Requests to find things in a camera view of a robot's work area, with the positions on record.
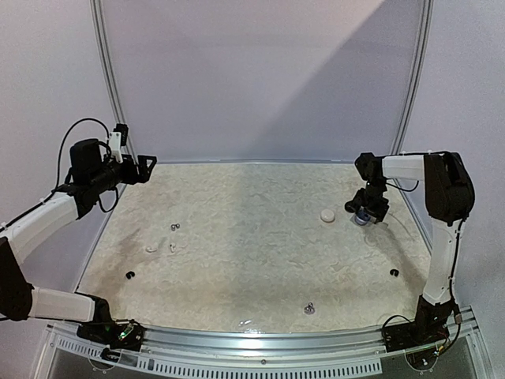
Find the metal frame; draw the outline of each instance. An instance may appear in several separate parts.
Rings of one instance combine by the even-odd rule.
[[[400,122],[400,126],[398,128],[398,134],[391,148],[391,154],[399,154],[403,146],[403,141],[405,140],[407,127],[409,125],[410,116],[413,110],[414,100],[417,94],[417,89],[419,87],[419,81],[421,79],[421,69],[425,60],[426,47],[428,46],[428,34],[432,19],[432,11],[433,0],[424,0],[423,11],[421,13],[419,35],[417,37],[416,52],[410,72],[409,92],[406,98],[405,106],[403,108],[402,121]],[[396,179],[395,184],[401,187],[401,183]],[[421,236],[425,241],[426,247],[428,247],[428,250],[431,253],[432,238],[427,226],[422,223],[421,218],[416,212],[416,209],[414,208],[413,203],[409,199],[408,195],[402,191],[400,191],[400,193],[403,197],[403,200],[405,201],[405,204],[407,205],[407,208],[410,211],[410,214],[413,217],[414,222],[417,225],[417,229],[419,229]]]
[[[425,60],[426,47],[428,45],[429,25],[432,19],[433,0],[424,0],[423,10],[421,12],[421,21],[419,25],[419,34],[417,36],[417,45],[413,57],[413,65],[410,71],[410,85],[406,102],[403,107],[402,121],[398,128],[398,134],[393,142],[391,154],[399,154],[405,139],[410,115],[412,114],[413,103],[416,97],[419,80],[421,79],[421,69]]]
[[[472,310],[465,308],[462,316],[460,338],[468,343],[477,377],[492,378],[492,371],[486,369],[488,358]],[[456,328],[452,321],[449,324],[451,335]],[[65,322],[48,326],[35,378],[47,378],[57,349],[110,365],[99,358],[104,346],[77,338],[76,330],[75,324]],[[301,378],[305,372],[309,373],[307,377],[312,373],[313,378],[351,378],[381,373],[382,358],[402,354],[403,351],[386,352],[378,326],[293,334],[198,332],[149,327],[140,353],[122,351],[117,366],[164,377],[204,377],[204,371],[214,373],[214,378],[239,378],[240,373],[246,377],[247,373],[249,378],[254,374],[258,379],[268,379],[278,374],[277,378],[287,379],[291,373],[293,378],[294,373]],[[361,367],[371,368],[369,365],[374,363],[371,372],[361,371]],[[350,371],[339,374],[339,370],[347,368]],[[202,375],[195,375],[197,370]]]
[[[118,86],[116,84],[110,60],[102,2],[101,0],[90,0],[90,3],[92,8],[93,24],[95,25],[96,42],[98,44],[100,61],[102,62],[103,77],[105,78],[105,84],[107,91],[109,92],[110,105],[112,106],[116,122],[126,124],[125,114],[122,110],[121,101],[119,100]],[[132,138],[130,136],[126,142],[125,150],[133,157],[133,161],[138,163],[137,154],[133,148]]]

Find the white wall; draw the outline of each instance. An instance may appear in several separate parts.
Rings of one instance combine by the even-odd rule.
[[[422,3],[103,2],[137,151],[162,162],[389,153]]]
[[[3,0],[0,2],[0,220],[8,221],[54,187],[58,147],[79,118],[114,118],[95,42],[89,1]],[[83,124],[68,148],[103,130]],[[103,215],[59,231],[22,265],[28,281],[73,291]],[[0,377],[28,378],[43,321],[0,323]]]
[[[505,377],[505,2],[435,1],[406,151],[460,152],[476,204],[467,223],[456,293],[484,333],[496,377]],[[425,223],[422,191],[411,196]]]

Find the metal edge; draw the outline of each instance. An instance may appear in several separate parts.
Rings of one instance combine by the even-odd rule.
[[[462,336],[478,328],[472,310],[462,310]],[[186,329],[161,328],[145,325],[145,341],[140,355],[171,357],[177,360],[198,358],[226,362],[250,361],[257,356],[269,356],[284,363],[300,360],[365,358],[385,355],[381,327],[372,326],[332,332],[313,333],[238,333],[205,332]],[[448,323],[451,333],[457,326]],[[54,321],[52,330],[75,337],[77,325]]]
[[[110,59],[109,45],[107,42],[107,33],[105,27],[105,20],[103,17],[103,6],[101,0],[90,0],[92,8],[93,25],[95,27],[95,36],[97,47],[99,51],[100,61],[102,63],[103,78],[109,93],[110,105],[114,113],[116,122],[126,124],[125,114],[122,110],[121,101],[119,99],[117,81],[114,76],[112,61]],[[133,157],[135,163],[137,162],[137,154],[133,148],[131,134],[128,136],[125,147],[126,152]]]
[[[479,325],[479,321],[477,316],[475,317],[475,323],[477,327]],[[486,347],[486,343],[484,341],[484,337],[482,336],[482,332],[479,328],[479,332],[470,336],[472,340],[472,344],[469,344],[470,355],[472,356],[473,364],[476,366],[476,360],[481,364],[481,376],[486,379],[493,379],[496,377],[494,373],[494,369],[492,366],[491,358],[489,357],[488,348]]]
[[[410,71],[409,91],[407,92],[405,106],[402,111],[402,119],[398,128],[398,133],[391,147],[391,154],[400,153],[400,149],[402,148],[403,141],[405,139],[407,126],[409,124],[410,115],[412,113],[414,100],[417,94],[417,88],[419,87],[423,62],[425,60],[425,52],[428,45],[429,26],[432,19],[432,9],[433,0],[424,0],[417,45],[414,53],[413,65]]]
[[[122,194],[125,192],[125,189],[126,189],[126,185],[120,185],[119,186],[118,193],[119,193],[119,198],[120,199],[121,199]],[[92,246],[89,248],[88,254],[86,254],[86,261],[85,261],[85,263],[83,265],[82,270],[80,271],[79,279],[76,280],[74,282],[73,286],[72,286],[74,292],[77,291],[77,289],[80,286],[80,282],[81,282],[81,280],[82,280],[82,278],[84,276],[84,273],[86,272],[86,269],[88,268],[88,265],[89,265],[90,260],[92,259],[93,253],[95,252],[95,249],[96,249],[96,247],[98,245],[98,242],[102,238],[103,232],[105,231],[105,228],[107,227],[109,219],[112,217],[113,213],[114,213],[114,210],[112,212],[106,213],[105,217],[103,218],[103,221],[102,221],[102,223],[100,225],[98,233],[96,234],[95,238],[93,239]]]
[[[54,341],[57,336],[52,332],[52,328],[45,328],[43,336],[41,337],[42,347],[39,349],[38,361],[36,367],[31,373],[30,377],[35,379],[46,379],[49,377],[51,366],[54,359],[56,349],[54,348]]]
[[[72,336],[57,335],[55,338],[54,345],[57,345],[58,349],[66,351],[67,353],[79,355],[85,358],[90,358],[93,361],[110,365],[110,362],[104,361],[97,356],[97,353],[99,354],[99,352],[102,350],[103,347],[95,343],[89,343],[88,341],[79,340]],[[149,363],[152,364],[151,369],[147,368],[147,365]],[[282,360],[282,357],[280,357],[280,359],[268,358],[268,360],[260,359],[260,357],[254,357],[253,359],[250,358],[247,360],[242,359],[241,361],[233,362],[230,360],[220,361],[219,357],[215,357],[213,355],[208,356],[206,360],[202,360],[200,358],[176,359],[173,357],[159,356],[154,352],[151,354],[141,354],[141,353],[138,354],[131,351],[122,351],[119,362],[113,364],[111,368],[122,367],[123,369],[127,370],[140,371],[154,375],[161,375],[164,377],[172,377],[172,375],[170,374],[171,373],[174,374],[174,371],[167,372],[165,370],[163,372],[163,368],[160,367],[161,370],[159,370],[158,368],[159,365],[165,367],[171,366],[171,368],[179,367],[182,369],[194,368],[195,370],[208,370],[209,372],[211,372],[210,377],[216,377],[216,378],[219,377],[219,372],[216,372],[216,370],[217,371],[224,370],[224,372],[221,374],[221,378],[224,378],[223,374],[225,374],[226,372],[229,373],[230,370],[235,372],[238,371],[239,373],[246,372],[249,374],[257,372],[257,373],[263,373],[263,375],[265,374],[268,375],[269,373],[287,373],[287,371],[294,370],[298,371],[298,375],[301,375],[300,370],[306,371],[307,373],[309,371],[312,371],[312,374],[314,374],[314,370],[327,370],[338,368],[344,369],[345,366],[361,366],[367,364],[373,364],[375,366],[374,372],[376,374],[382,373],[382,365],[379,355],[371,355],[364,358],[356,358],[356,357],[344,358],[344,359],[329,358],[327,360],[320,360],[320,361],[302,359],[300,362],[285,362]],[[356,377],[354,376],[355,373],[359,374],[359,371],[354,372],[346,377]]]

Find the black object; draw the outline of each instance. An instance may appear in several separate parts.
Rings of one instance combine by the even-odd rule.
[[[466,220],[473,204],[475,193],[468,172],[457,152],[420,153],[425,165],[425,204],[428,214],[452,225],[455,220]],[[383,175],[383,156],[374,156],[371,152],[361,153],[354,162],[366,187],[347,201],[345,210],[358,213],[364,209],[376,218],[376,223],[383,221],[389,209],[389,200],[383,197],[387,191],[387,178]]]
[[[382,328],[386,351],[398,351],[435,343],[443,340],[445,336],[449,336],[449,330],[445,325],[454,305],[454,300],[450,300],[442,305],[433,306],[420,296],[417,303],[416,318],[413,322]]]
[[[475,192],[457,152],[425,156],[425,204],[428,214],[445,221],[466,220],[475,203]]]
[[[14,217],[4,227],[0,227],[0,231],[4,231],[7,227],[10,227],[13,223],[15,223],[18,220],[22,219],[27,214],[35,211],[38,207],[40,207],[43,204],[45,204],[46,202],[48,202],[54,196],[54,194],[56,193],[56,189],[59,187],[59,183],[60,183],[60,166],[61,166],[61,163],[62,163],[62,151],[63,151],[63,146],[65,145],[66,138],[69,136],[70,132],[76,126],[78,126],[82,122],[86,122],[86,121],[93,121],[93,122],[98,123],[99,125],[101,125],[103,127],[103,129],[105,130],[105,133],[107,134],[107,136],[109,136],[109,129],[107,128],[107,126],[103,122],[101,122],[100,120],[97,120],[96,118],[89,118],[89,117],[87,117],[87,118],[82,118],[82,119],[80,119],[77,122],[74,122],[72,124],[72,126],[70,126],[69,129],[66,131],[65,136],[63,137],[62,143],[60,144],[60,149],[59,149],[59,152],[58,152],[58,169],[56,171],[56,184],[54,185],[53,190],[50,192],[50,194],[48,196],[46,196],[46,198],[43,201],[40,201],[39,203],[35,204],[30,209],[27,209],[26,211],[24,211],[20,215]]]
[[[357,172],[366,181],[366,187],[359,189],[353,200],[346,202],[347,212],[357,214],[363,208],[376,222],[384,220],[389,209],[389,200],[382,196],[387,191],[386,178],[382,172],[382,158],[371,152],[364,152],[354,162]]]
[[[7,237],[0,238],[0,313],[13,321],[28,319],[33,286],[17,264]]]
[[[100,358],[103,359],[104,361],[109,361],[109,362],[114,362],[114,363],[119,362],[120,357],[121,357],[120,352],[112,351],[108,347],[103,349],[102,353],[100,354]]]
[[[146,330],[142,325],[134,320],[119,324],[112,320],[107,300],[92,295],[84,296],[92,298],[95,302],[95,313],[92,321],[84,322],[79,326],[77,329],[78,337],[109,345],[111,350],[140,351]],[[122,333],[127,329],[130,332],[123,336]]]
[[[128,140],[128,126],[126,124],[116,124],[114,132],[121,133],[121,146],[126,146]]]
[[[122,135],[128,134],[126,125],[119,124],[116,128],[122,130]],[[132,156],[123,154],[123,162],[118,163],[110,158],[110,153],[102,160],[99,149],[101,145],[105,144],[92,138],[79,141],[70,148],[70,174],[73,182],[56,189],[57,192],[75,197],[79,219],[99,202],[100,194],[115,190],[119,183],[146,183],[157,162],[155,156],[138,156],[138,164],[135,164]]]

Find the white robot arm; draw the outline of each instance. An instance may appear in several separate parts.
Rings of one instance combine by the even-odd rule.
[[[20,265],[40,243],[60,228],[88,214],[99,196],[120,183],[145,183],[156,164],[154,156],[138,156],[139,163],[121,154],[128,128],[118,124],[107,144],[96,139],[70,149],[72,166],[65,184],[35,207],[0,227],[0,313],[10,320],[28,317],[77,321],[78,335],[112,347],[140,348],[144,333],[135,321],[112,321],[105,299],[27,283]],[[99,146],[107,149],[102,158]]]
[[[461,323],[452,284],[464,223],[475,202],[470,177],[461,157],[454,152],[381,157],[363,153],[355,165],[366,181],[366,187],[358,190],[354,199],[346,203],[346,211],[357,217],[365,214],[368,219],[371,216],[375,222],[382,221],[389,209],[388,200],[383,197],[387,180],[410,179],[425,183],[425,205],[432,217],[433,233],[428,279],[417,304],[415,321],[408,325],[401,338],[405,339],[407,335],[406,339],[411,337],[410,341],[397,343],[393,334],[389,347],[393,350],[395,344],[397,348],[406,348],[406,344],[415,346],[432,342],[436,335],[447,334],[444,325],[453,311],[456,322]]]

